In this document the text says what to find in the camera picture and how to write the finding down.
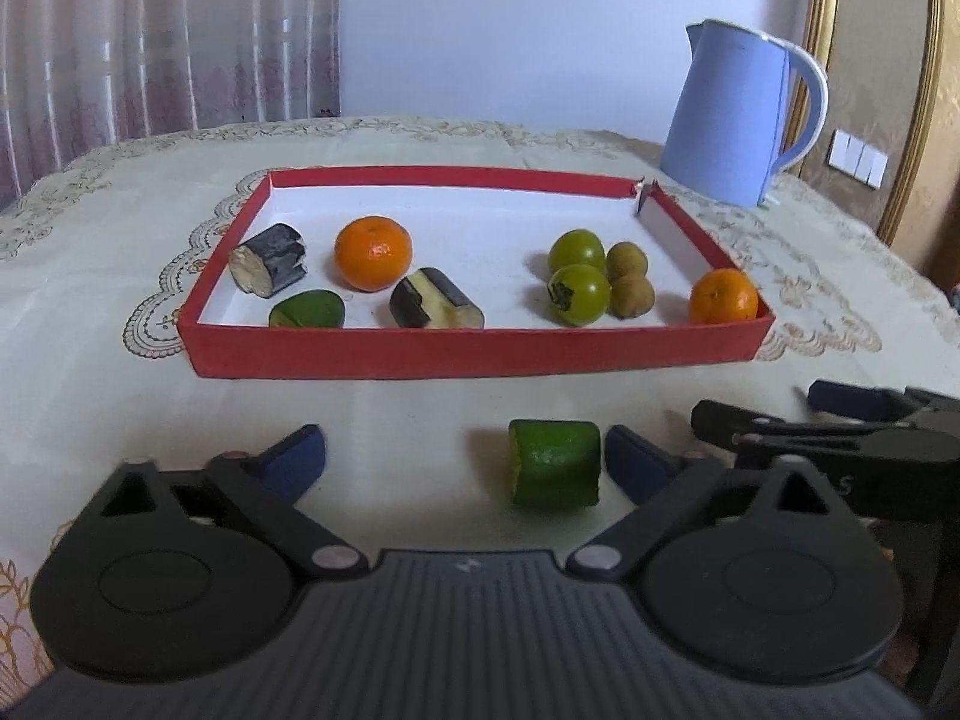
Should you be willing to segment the pink patterned curtain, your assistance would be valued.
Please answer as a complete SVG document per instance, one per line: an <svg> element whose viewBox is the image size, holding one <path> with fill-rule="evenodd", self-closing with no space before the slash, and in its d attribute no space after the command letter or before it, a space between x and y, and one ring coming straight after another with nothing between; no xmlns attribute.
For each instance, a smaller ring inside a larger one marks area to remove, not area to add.
<svg viewBox="0 0 960 720"><path fill-rule="evenodd" d="M338 0L2 0L2 202L99 146L335 117Z"/></svg>

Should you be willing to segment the red shallow cardboard box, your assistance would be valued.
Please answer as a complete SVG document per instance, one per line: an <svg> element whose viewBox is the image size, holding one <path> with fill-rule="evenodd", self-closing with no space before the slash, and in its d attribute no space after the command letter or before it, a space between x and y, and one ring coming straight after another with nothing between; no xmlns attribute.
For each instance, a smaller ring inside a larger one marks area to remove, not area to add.
<svg viewBox="0 0 960 720"><path fill-rule="evenodd" d="M368 215L402 224L413 266L443 271L482 310L483 328L400 328L387 293L348 288L332 263L335 238ZM236 286L229 252L275 223L291 226L306 245L306 275L291 289L340 294L343 327L270 327L270 301ZM576 227L646 252L658 296L646 316L573 328L551 312L547 252ZM693 284L731 263L649 179L509 167L274 169L210 255L178 330L194 371L213 379L463 379L750 361L775 320L768 305L750 322L688 320Z"/></svg>

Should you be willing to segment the green tomato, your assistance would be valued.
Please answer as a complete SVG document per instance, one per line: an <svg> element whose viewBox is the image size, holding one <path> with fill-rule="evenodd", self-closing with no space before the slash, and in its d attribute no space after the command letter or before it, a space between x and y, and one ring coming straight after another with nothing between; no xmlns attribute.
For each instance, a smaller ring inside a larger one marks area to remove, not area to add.
<svg viewBox="0 0 960 720"><path fill-rule="evenodd" d="M556 273L568 265L589 265L605 270L605 249L601 239L589 229L571 229L562 234L548 252L548 268Z"/></svg>
<svg viewBox="0 0 960 720"><path fill-rule="evenodd" d="M599 268L573 263L551 275L547 293L553 312L562 322L571 327L586 327L607 312L612 289Z"/></svg>

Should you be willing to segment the white wall switch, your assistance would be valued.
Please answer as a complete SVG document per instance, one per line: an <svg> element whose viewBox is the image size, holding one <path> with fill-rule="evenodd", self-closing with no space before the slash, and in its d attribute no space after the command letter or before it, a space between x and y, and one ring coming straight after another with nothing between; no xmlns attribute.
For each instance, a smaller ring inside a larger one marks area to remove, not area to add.
<svg viewBox="0 0 960 720"><path fill-rule="evenodd" d="M889 155L843 130L833 132L827 164L844 176L878 190L884 183Z"/></svg>

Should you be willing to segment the small green cucumber piece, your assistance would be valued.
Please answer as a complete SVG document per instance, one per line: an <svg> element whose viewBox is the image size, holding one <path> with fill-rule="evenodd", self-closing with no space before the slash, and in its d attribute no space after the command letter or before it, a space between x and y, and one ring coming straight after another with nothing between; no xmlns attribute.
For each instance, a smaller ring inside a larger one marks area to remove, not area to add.
<svg viewBox="0 0 960 720"><path fill-rule="evenodd" d="M268 325L283 328L342 328L343 299L330 289L309 289L293 294L270 309Z"/></svg>

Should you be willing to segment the cream embroidered tablecloth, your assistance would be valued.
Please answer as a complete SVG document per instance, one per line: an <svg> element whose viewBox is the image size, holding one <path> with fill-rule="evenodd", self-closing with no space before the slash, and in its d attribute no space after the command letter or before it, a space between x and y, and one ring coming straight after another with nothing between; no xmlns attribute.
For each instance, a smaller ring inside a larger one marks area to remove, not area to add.
<svg viewBox="0 0 960 720"><path fill-rule="evenodd" d="M651 143L418 117L238 124L95 149L2 218L2 697L49 662L29 619L32 579L114 466L195 466L259 450L306 422L329 466L302 501L366 553L382 548L567 553L628 502L605 489L567 517L517 512L506 489L516 418L621 422L690 445L704 398L788 419L817 379L958 388L946 296L864 224L784 177L765 208L685 197L747 270L775 325L747 364L544 379L268 382L195 376L176 333L206 257L272 167L466 164L651 176Z"/></svg>

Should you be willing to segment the yellow-brown longan fruit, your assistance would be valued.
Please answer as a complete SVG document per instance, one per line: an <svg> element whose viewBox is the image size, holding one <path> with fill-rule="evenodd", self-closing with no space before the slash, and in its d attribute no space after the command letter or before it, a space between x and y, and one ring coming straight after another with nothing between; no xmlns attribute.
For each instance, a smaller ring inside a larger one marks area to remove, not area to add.
<svg viewBox="0 0 960 720"><path fill-rule="evenodd" d="M605 271L610 281L617 281L631 273L644 277L648 268L649 263L644 250L631 241L613 244L605 255Z"/></svg>
<svg viewBox="0 0 960 720"><path fill-rule="evenodd" d="M656 304L656 289L640 270L631 270L610 283L608 309L617 319L644 316Z"/></svg>

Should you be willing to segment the light blue electric kettle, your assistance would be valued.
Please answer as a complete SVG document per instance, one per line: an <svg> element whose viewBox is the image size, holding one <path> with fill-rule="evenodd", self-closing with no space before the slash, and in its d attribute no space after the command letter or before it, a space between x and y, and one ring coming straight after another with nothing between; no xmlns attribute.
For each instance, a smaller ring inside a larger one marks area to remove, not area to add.
<svg viewBox="0 0 960 720"><path fill-rule="evenodd" d="M708 199L757 206L771 179L820 137L830 102L827 73L797 44L727 21L693 23L686 39L692 62L659 169ZM784 146L794 80L807 86L809 112L799 138Z"/></svg>

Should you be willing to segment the gold framed headboard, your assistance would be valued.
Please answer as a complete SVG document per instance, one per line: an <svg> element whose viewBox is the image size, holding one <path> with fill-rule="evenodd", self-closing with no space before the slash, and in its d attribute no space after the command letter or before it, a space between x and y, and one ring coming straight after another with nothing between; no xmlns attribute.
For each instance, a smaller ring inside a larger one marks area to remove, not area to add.
<svg viewBox="0 0 960 720"><path fill-rule="evenodd" d="M828 164L797 175L872 227L935 286L958 281L958 0L800 0L805 48L827 69L828 132L887 154L876 188Z"/></svg>

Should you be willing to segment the purple eggplant piece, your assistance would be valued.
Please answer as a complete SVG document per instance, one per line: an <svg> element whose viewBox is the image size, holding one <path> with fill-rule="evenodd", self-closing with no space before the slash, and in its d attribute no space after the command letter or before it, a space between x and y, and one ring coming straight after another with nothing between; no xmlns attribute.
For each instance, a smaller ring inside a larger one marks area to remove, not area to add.
<svg viewBox="0 0 960 720"><path fill-rule="evenodd" d="M286 223L275 223L228 254L229 275L247 294L267 299L306 277L306 245Z"/></svg>
<svg viewBox="0 0 960 720"><path fill-rule="evenodd" d="M434 266L423 266L402 278L392 290L389 309L400 328L485 327L480 307Z"/></svg>

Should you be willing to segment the orange mandarin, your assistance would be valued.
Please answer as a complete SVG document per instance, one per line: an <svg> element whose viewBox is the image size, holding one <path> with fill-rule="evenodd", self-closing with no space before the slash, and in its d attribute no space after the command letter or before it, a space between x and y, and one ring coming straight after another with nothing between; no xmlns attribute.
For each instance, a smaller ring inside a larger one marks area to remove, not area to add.
<svg viewBox="0 0 960 720"><path fill-rule="evenodd" d="M693 284L688 298L688 320L695 325L748 322L758 309L757 288L735 268L709 271Z"/></svg>
<svg viewBox="0 0 960 720"><path fill-rule="evenodd" d="M363 216L337 234L334 263L350 288L375 293L400 280L413 259L412 238L386 216Z"/></svg>

